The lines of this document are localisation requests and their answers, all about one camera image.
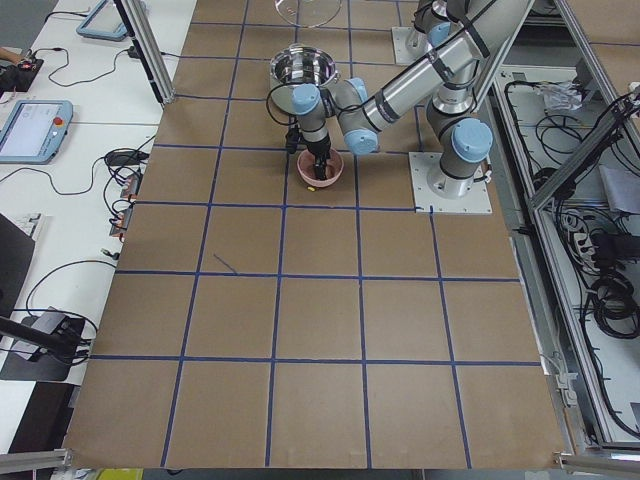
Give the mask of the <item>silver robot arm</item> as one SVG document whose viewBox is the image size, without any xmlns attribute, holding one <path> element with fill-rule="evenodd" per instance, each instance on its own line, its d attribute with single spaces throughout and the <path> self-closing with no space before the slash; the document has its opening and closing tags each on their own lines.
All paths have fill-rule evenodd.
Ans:
<svg viewBox="0 0 640 480">
<path fill-rule="evenodd" d="M 465 196 L 493 143 L 490 128 L 471 114 L 478 68 L 518 32 L 529 10 L 527 1 L 421 1 L 410 36 L 420 56 L 375 94 L 367 95 L 359 78 L 296 86 L 293 112 L 306 145 L 300 174 L 308 183 L 339 176 L 328 118 L 337 119 L 345 144 L 360 156 L 374 152 L 380 132 L 427 100 L 427 119 L 443 148 L 428 186 L 442 198 Z"/>
<path fill-rule="evenodd" d="M 314 111 L 321 115 L 316 133 L 305 129 L 303 137 L 313 155 L 313 172 L 326 180 L 331 158 L 331 140 L 325 120 L 335 116 L 344 141 L 355 155 L 373 152 L 378 147 L 378 133 L 395 123 L 432 90 L 418 72 L 420 67 L 433 66 L 436 84 L 448 85 L 453 74 L 437 59 L 436 47 L 447 40 L 451 22 L 446 7 L 449 1 L 421 1 L 414 12 L 413 29 L 405 36 L 401 50 L 412 64 L 381 87 L 374 95 L 366 92 L 364 81 L 351 78 L 319 91 Z"/>
</svg>

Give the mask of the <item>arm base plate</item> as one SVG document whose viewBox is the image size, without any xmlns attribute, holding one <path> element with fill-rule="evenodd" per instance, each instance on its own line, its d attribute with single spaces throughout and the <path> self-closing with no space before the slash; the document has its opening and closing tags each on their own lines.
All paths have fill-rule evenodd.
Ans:
<svg viewBox="0 0 640 480">
<path fill-rule="evenodd" d="M 393 27 L 391 35 L 397 65 L 410 65 L 431 49 L 427 35 L 414 27 Z"/>
<path fill-rule="evenodd" d="M 489 215 L 492 213 L 482 169 L 474 176 L 456 180 L 444 174 L 437 152 L 410 152 L 410 174 L 415 210 L 425 214 Z"/>
</svg>

